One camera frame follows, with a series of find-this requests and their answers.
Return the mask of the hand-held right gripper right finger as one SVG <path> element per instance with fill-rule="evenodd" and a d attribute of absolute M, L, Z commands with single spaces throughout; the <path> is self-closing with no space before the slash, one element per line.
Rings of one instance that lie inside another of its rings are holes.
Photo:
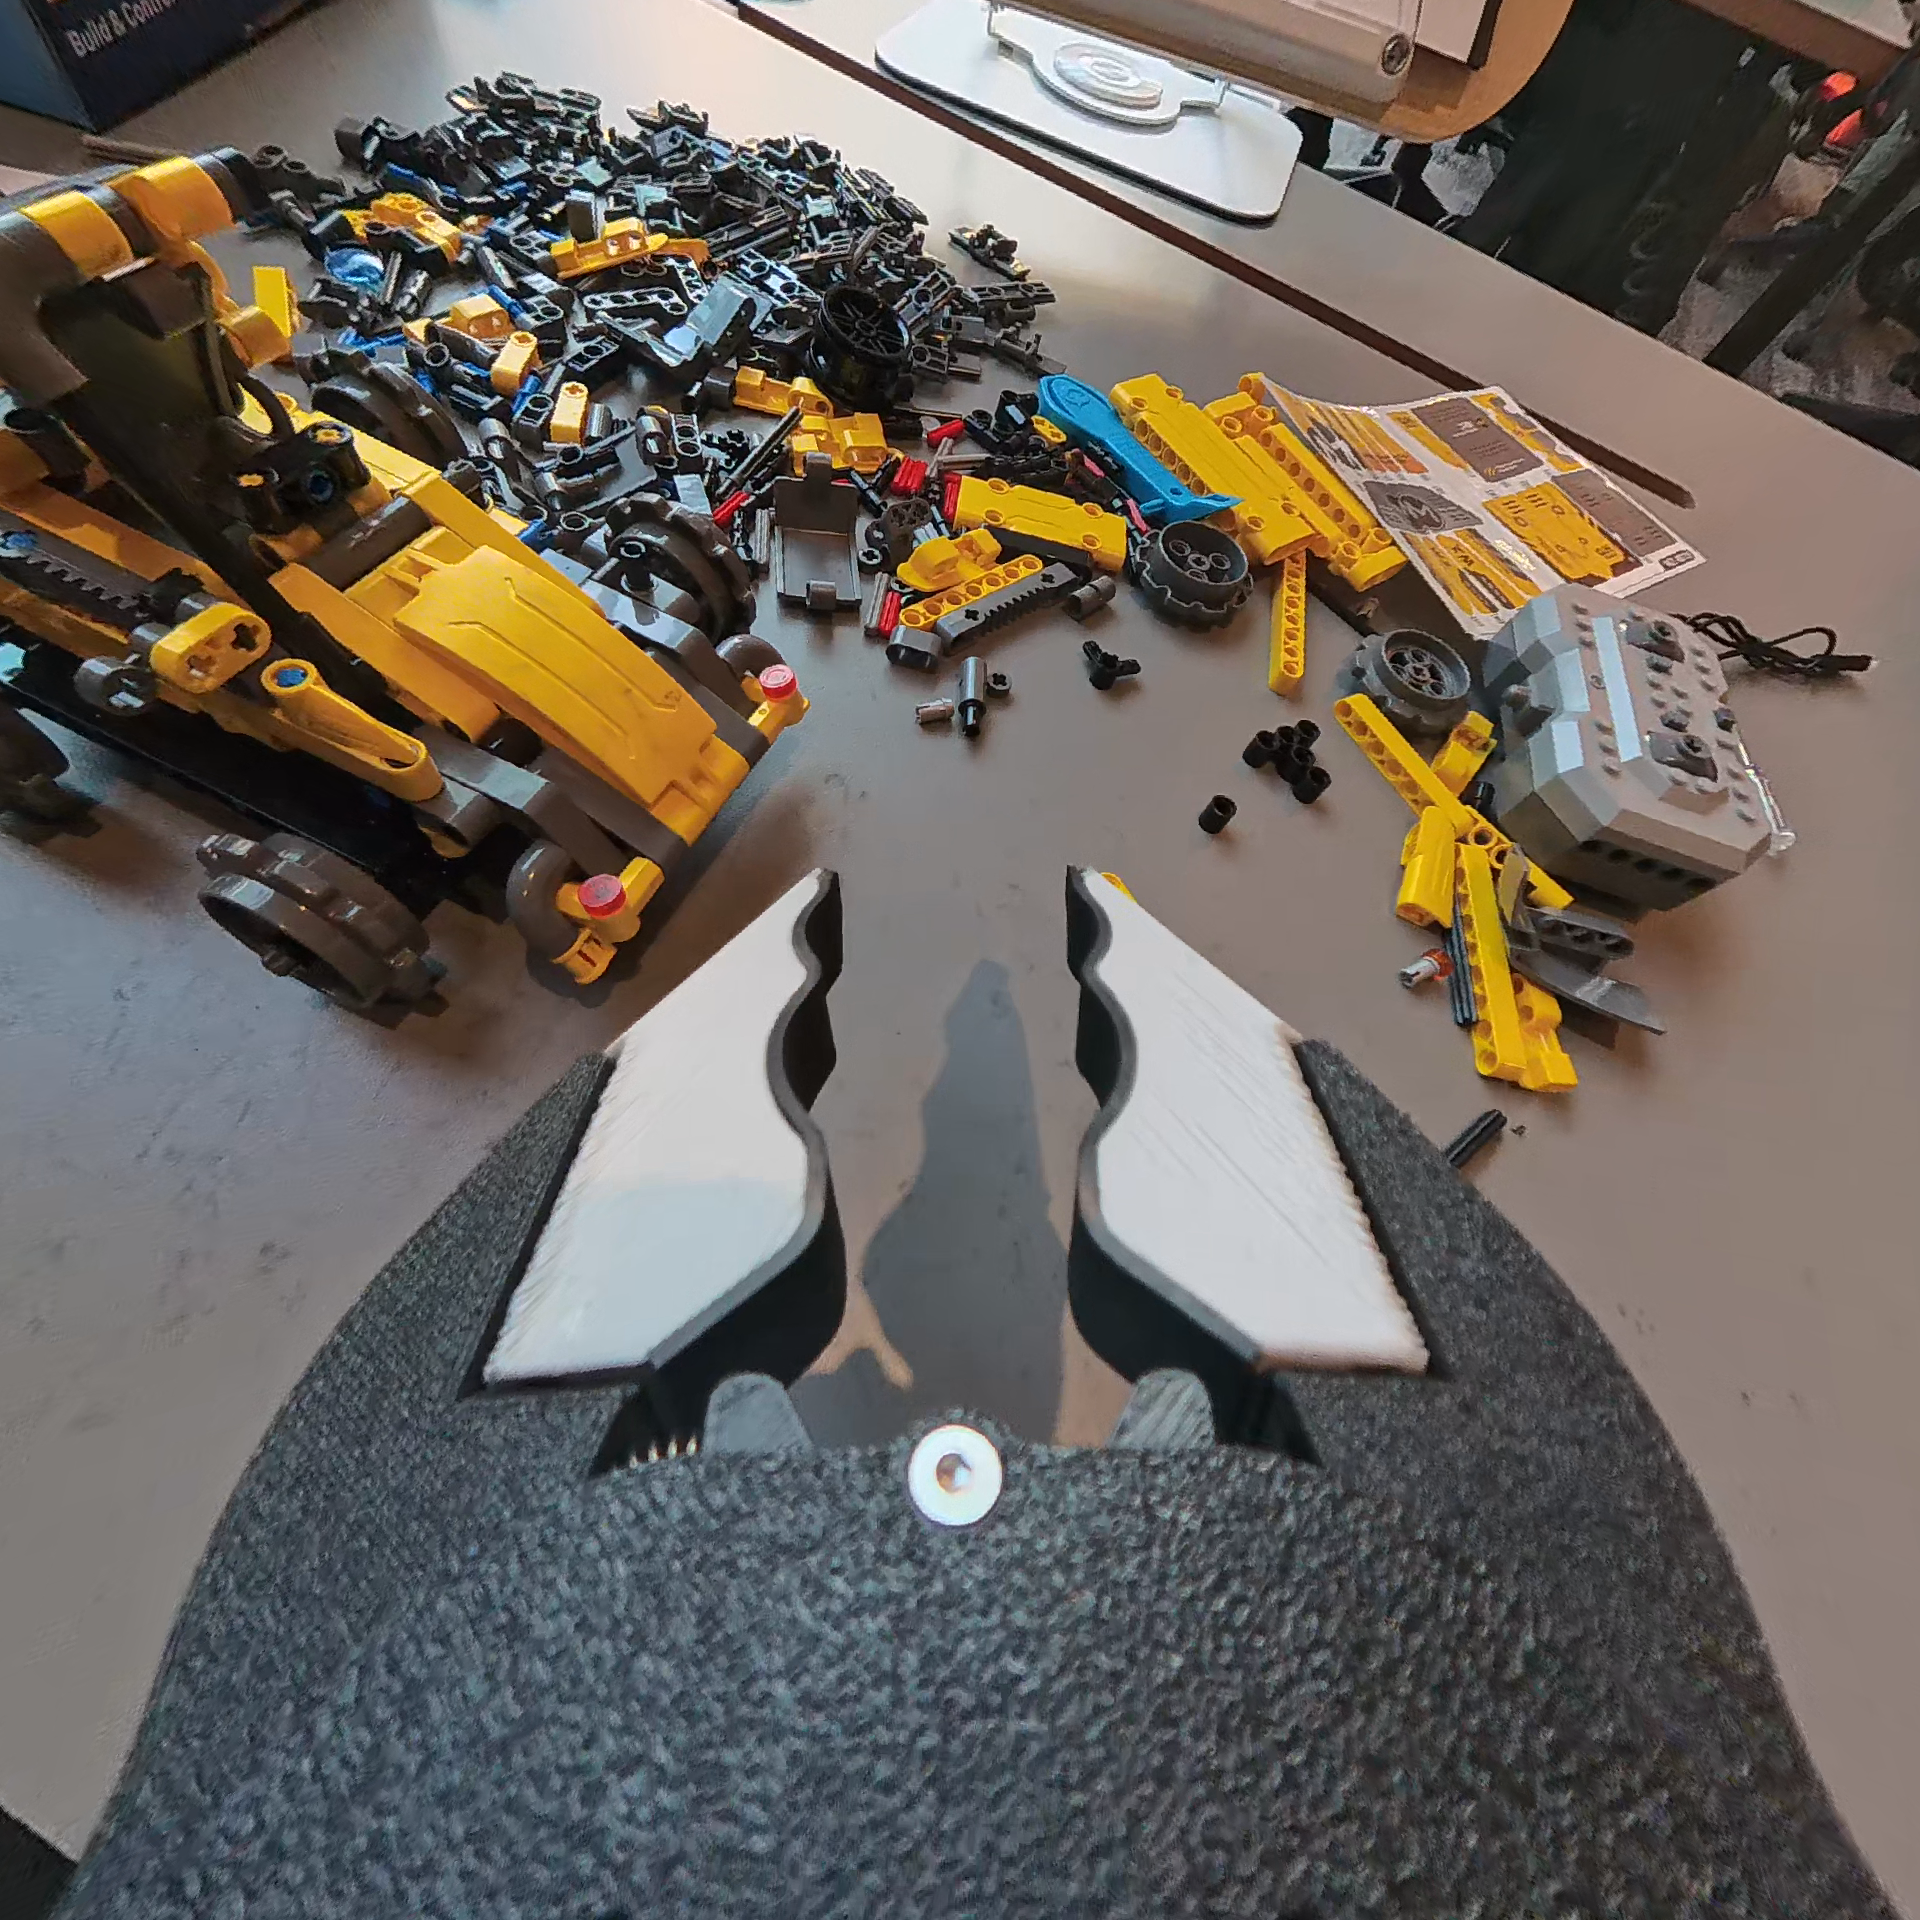
<path fill-rule="evenodd" d="M 1293 1378 L 1432 1378 L 1302 1030 L 1091 865 L 1065 874 L 1065 958 L 1095 1101 L 1069 1289 L 1095 1354 L 1247 1449 L 1313 1445 Z"/>

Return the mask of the black connector cluster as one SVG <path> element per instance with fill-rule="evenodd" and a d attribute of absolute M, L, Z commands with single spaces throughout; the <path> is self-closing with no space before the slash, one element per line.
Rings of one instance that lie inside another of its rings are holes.
<path fill-rule="evenodd" d="M 1297 802 L 1313 806 L 1331 786 L 1331 772 L 1317 752 L 1319 737 L 1322 727 L 1314 720 L 1265 728 L 1247 741 L 1240 758 L 1253 772 L 1281 780 Z"/>

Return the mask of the silver stand base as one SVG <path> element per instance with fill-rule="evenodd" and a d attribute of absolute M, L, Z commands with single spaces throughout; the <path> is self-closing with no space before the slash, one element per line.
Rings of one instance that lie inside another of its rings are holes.
<path fill-rule="evenodd" d="M 1019 6 L 929 1 L 879 69 L 1002 130 L 1232 223 L 1272 223 L 1303 156 L 1290 111 L 1248 87 Z"/>

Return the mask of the loose yellow beams group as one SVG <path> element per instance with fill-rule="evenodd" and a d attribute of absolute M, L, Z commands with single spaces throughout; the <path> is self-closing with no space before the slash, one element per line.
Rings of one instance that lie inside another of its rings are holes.
<path fill-rule="evenodd" d="M 1566 908 L 1570 892 L 1536 873 L 1530 857 L 1471 797 L 1493 725 L 1465 713 L 1442 750 L 1425 756 L 1365 693 L 1335 698 L 1335 721 L 1414 820 L 1400 857 L 1400 921 L 1440 936 L 1451 964 L 1456 1022 L 1473 1038 L 1480 1077 L 1527 1092 L 1562 1095 L 1578 1069 L 1562 1039 L 1562 1004 L 1521 972 L 1526 910 Z"/>

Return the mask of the pile of dark brick pieces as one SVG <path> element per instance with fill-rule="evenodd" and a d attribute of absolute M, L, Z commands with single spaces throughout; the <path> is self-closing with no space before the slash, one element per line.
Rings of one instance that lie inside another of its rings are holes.
<path fill-rule="evenodd" d="M 917 669 L 1046 610 L 1102 616 L 1143 522 L 1041 415 L 1057 295 L 1018 239 L 959 223 L 943 253 L 912 199 L 815 137 L 736 142 L 683 103 L 629 120 L 503 70 L 429 127 L 344 119 L 333 173 L 256 149 L 242 226 L 305 252 L 313 402 L 443 449 L 617 615 L 690 624 L 707 573 L 786 566 L 790 605 L 858 605 Z M 389 258 L 389 298 L 329 278 L 328 249 Z M 909 402 L 855 413 L 809 377 L 838 280 L 906 324 Z"/>

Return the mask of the yellow grey sticker sheet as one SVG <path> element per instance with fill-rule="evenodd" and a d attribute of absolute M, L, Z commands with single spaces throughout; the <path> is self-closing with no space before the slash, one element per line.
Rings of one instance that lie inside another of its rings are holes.
<path fill-rule="evenodd" d="M 1240 386 L 1333 470 L 1478 639 L 1562 584 L 1631 598 L 1705 561 L 1502 388 L 1361 406 L 1269 374 Z"/>

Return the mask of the yellow toy brick vehicle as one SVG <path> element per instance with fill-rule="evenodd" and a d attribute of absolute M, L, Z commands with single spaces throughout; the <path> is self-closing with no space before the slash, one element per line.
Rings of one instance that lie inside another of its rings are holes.
<path fill-rule="evenodd" d="M 200 901 L 357 1015 L 433 1000 L 451 896 L 594 983 L 807 698 L 753 634 L 733 538 L 654 478 L 562 526 L 503 415 L 474 461 L 408 366 L 271 366 L 305 313 L 208 239 L 271 208 L 255 156 L 171 156 L 6 201 L 6 816 L 86 806 L 50 721 L 242 826 Z"/>

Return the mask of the black spoked wheel rim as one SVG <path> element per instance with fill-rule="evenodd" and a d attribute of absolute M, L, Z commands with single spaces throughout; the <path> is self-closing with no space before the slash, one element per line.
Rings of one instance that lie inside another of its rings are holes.
<path fill-rule="evenodd" d="M 855 413 L 909 402 L 914 390 L 909 328 L 877 292 L 838 280 L 819 302 L 807 341 L 807 374 Z"/>

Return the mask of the grey brick battery box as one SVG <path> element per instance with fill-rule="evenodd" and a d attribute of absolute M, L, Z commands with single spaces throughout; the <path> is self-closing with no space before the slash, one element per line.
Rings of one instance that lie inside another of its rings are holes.
<path fill-rule="evenodd" d="M 1722 661 L 1680 615 L 1555 588 L 1488 637 L 1481 682 L 1493 820 L 1568 888 L 1671 910 L 1792 844 Z"/>

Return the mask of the dark blue cardboard kit box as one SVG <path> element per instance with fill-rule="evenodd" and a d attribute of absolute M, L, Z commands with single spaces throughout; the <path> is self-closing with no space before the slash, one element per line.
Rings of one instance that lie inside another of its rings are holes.
<path fill-rule="evenodd" d="M 305 8 L 307 1 L 3 1 L 3 104 L 107 130 Z"/>

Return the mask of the dark grey sprocket wheel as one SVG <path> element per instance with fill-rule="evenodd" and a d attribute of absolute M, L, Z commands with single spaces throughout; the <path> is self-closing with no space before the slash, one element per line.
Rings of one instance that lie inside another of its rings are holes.
<path fill-rule="evenodd" d="M 1225 625 L 1255 583 L 1240 541 L 1200 519 L 1174 521 L 1137 541 L 1131 572 L 1159 616 L 1206 632 Z"/>
<path fill-rule="evenodd" d="M 1368 637 L 1353 682 L 1405 734 L 1440 737 L 1473 710 L 1473 671 L 1445 639 L 1414 628 Z"/>

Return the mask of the stack of yellow long beams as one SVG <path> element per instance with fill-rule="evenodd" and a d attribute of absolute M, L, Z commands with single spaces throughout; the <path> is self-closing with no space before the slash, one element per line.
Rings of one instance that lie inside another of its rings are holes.
<path fill-rule="evenodd" d="M 1192 492 L 1235 496 L 1214 517 L 1225 517 L 1258 564 L 1313 554 L 1361 591 L 1408 564 L 1353 486 L 1255 390 L 1200 406 L 1161 374 L 1139 374 L 1112 386 L 1112 406 Z"/>

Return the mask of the dark grey curved panel piece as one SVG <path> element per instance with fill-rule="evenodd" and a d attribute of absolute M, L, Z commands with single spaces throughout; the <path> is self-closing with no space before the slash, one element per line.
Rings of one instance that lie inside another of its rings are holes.
<path fill-rule="evenodd" d="M 1592 1024 L 1670 1030 L 1643 989 L 1614 972 L 1638 948 L 1624 921 L 1576 901 L 1527 861 L 1499 881 L 1499 897 L 1510 964 L 1530 985 L 1581 1007 Z"/>

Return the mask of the blue brick separator tool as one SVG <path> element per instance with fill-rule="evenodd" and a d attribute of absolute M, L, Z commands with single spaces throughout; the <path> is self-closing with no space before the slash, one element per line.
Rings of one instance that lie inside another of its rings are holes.
<path fill-rule="evenodd" d="M 1053 420 L 1073 447 L 1095 457 L 1127 498 L 1139 508 L 1149 527 L 1159 529 L 1182 521 L 1206 521 L 1240 508 L 1240 496 L 1194 492 L 1134 434 L 1105 392 L 1065 374 L 1046 374 L 1038 384 L 1041 415 Z"/>

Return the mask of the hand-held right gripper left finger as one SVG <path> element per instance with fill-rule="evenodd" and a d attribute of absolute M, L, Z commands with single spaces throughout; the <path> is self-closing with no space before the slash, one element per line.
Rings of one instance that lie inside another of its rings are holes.
<path fill-rule="evenodd" d="M 734 1376 L 832 1344 L 848 1249 L 813 1109 L 835 1069 L 845 897 L 817 869 L 609 1048 L 480 1351 L 480 1386 L 631 1385 L 657 1438 Z"/>

